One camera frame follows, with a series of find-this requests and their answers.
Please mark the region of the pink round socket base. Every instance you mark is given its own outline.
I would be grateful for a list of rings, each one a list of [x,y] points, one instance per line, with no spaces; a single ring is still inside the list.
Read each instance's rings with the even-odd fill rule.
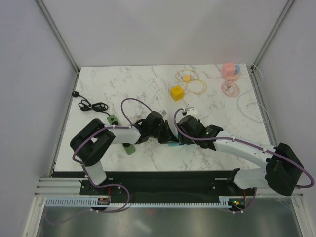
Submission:
[[[233,76],[230,76],[230,77],[226,77],[225,80],[228,81],[228,82],[235,82],[239,78],[240,78],[240,74],[237,74],[237,75],[233,75]]]

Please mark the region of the blue plug adapter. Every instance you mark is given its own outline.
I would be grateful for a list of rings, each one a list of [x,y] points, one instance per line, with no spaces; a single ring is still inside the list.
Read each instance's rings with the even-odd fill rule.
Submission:
[[[240,71],[241,71],[240,65],[239,64],[235,64],[235,72],[234,72],[234,74],[238,75],[240,73]]]

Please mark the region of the teal power strip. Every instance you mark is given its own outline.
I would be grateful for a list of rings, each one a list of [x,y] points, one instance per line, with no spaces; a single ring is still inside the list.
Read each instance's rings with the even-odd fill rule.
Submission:
[[[194,143],[193,143],[193,142],[189,142],[189,143],[181,143],[181,142],[174,143],[174,142],[169,142],[169,143],[167,143],[167,145],[168,145],[169,147],[179,147],[179,146],[194,145]]]

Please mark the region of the small orange charger plug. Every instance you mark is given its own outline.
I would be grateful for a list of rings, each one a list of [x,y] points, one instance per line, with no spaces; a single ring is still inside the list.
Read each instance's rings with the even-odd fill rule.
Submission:
[[[182,77],[182,81],[185,83],[189,83],[191,81],[191,76],[190,75],[184,75]]]

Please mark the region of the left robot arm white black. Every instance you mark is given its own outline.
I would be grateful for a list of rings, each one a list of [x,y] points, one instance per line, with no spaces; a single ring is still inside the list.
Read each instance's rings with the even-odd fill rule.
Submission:
[[[178,143],[170,126],[162,114],[150,112],[130,126],[120,126],[113,122],[106,126],[99,119],[92,120],[71,141],[73,160],[82,166],[91,181],[91,188],[97,194],[108,190],[108,181],[101,159],[112,144],[141,144],[156,138],[160,144]]]

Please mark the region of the yellow cube socket adapter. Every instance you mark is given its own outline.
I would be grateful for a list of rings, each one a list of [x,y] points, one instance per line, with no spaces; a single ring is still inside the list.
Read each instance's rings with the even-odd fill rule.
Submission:
[[[181,86],[177,85],[170,89],[170,96],[174,101],[179,101],[184,97],[184,90]]]

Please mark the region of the pink cube socket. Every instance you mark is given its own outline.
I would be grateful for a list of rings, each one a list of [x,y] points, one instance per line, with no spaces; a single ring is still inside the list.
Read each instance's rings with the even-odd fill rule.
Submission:
[[[236,67],[234,63],[224,63],[222,66],[222,76],[223,78],[232,77],[235,74]]]

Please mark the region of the green power strip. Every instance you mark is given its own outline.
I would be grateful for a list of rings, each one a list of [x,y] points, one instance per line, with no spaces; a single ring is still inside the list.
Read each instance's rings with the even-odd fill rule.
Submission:
[[[135,128],[114,129],[111,130],[111,132],[115,135],[115,139],[112,144],[118,144],[121,142],[128,155],[131,155],[136,151],[133,144],[137,141],[139,134]]]

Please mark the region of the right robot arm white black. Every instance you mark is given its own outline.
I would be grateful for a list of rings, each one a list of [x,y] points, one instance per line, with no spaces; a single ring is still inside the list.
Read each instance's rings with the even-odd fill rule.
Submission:
[[[243,189],[269,187],[283,196],[291,196],[303,173],[303,165],[291,147],[260,145],[234,137],[223,128],[205,127],[188,115],[176,124],[181,143],[195,143],[204,149],[224,152],[257,165],[256,169],[234,169],[226,182],[227,191],[238,194]]]

